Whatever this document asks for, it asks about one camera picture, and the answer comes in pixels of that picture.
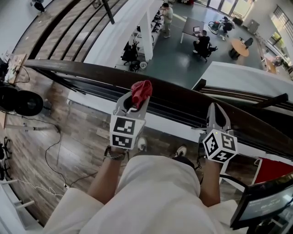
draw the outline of wristwatch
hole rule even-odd
[[[123,151],[123,153],[122,152],[113,151],[111,149],[111,146],[107,146],[106,147],[106,150],[105,150],[105,153],[104,153],[104,157],[105,158],[110,158],[110,159],[116,160],[116,161],[123,161],[124,158],[125,158],[125,154],[126,154],[125,151]]]

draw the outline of white cable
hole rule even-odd
[[[37,189],[37,188],[42,189],[42,190],[44,190],[46,193],[52,194],[53,196],[62,196],[62,197],[63,197],[63,195],[61,195],[61,194],[56,194],[55,190],[54,190],[53,188],[51,188],[51,187],[49,188],[49,191],[48,191],[48,190],[45,190],[44,188],[41,188],[41,187],[38,187],[38,186],[35,187],[35,186],[32,185],[32,183],[30,183],[30,182],[24,182],[24,181],[21,181],[21,180],[17,180],[17,181],[22,182],[22,183],[24,183],[24,184],[30,184],[34,189]]]

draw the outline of red rag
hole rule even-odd
[[[149,80],[138,81],[131,87],[132,103],[136,104],[136,108],[140,107],[141,102],[152,95],[152,84]]]

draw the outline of black pole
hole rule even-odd
[[[113,18],[112,12],[111,12],[111,10],[110,10],[110,7],[109,7],[109,5],[108,5],[108,2],[105,1],[105,0],[102,0],[102,2],[104,3],[104,6],[105,6],[106,12],[107,12],[107,14],[108,14],[108,16],[109,16],[109,18],[110,18],[111,24],[114,24],[115,21],[114,21],[114,18]]]

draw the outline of trash can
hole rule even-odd
[[[147,63],[146,62],[141,62],[140,67],[142,70],[146,69]]]

